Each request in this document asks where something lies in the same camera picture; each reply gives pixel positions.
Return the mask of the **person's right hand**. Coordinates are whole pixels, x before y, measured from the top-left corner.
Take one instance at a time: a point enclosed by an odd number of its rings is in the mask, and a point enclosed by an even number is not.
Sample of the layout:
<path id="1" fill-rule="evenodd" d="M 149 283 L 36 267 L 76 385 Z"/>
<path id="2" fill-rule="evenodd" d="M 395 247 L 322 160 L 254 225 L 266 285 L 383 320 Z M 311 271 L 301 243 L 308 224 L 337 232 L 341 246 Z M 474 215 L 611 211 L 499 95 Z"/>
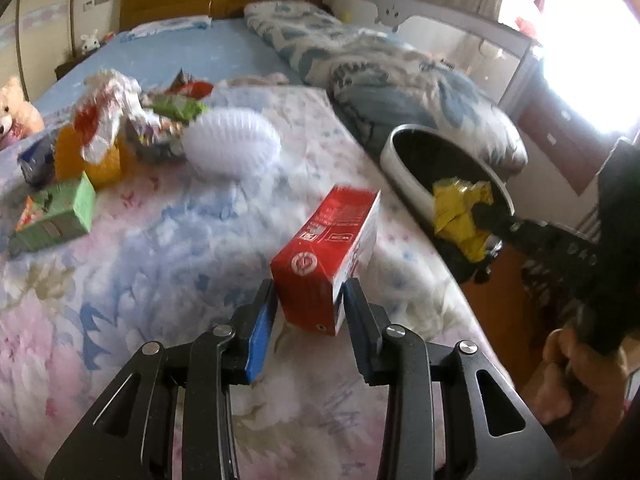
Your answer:
<path id="1" fill-rule="evenodd" d="M 521 397 L 561 455 L 582 463 L 602 451 L 623 419 L 627 382 L 623 349 L 602 356 L 566 326 L 549 335 Z"/>

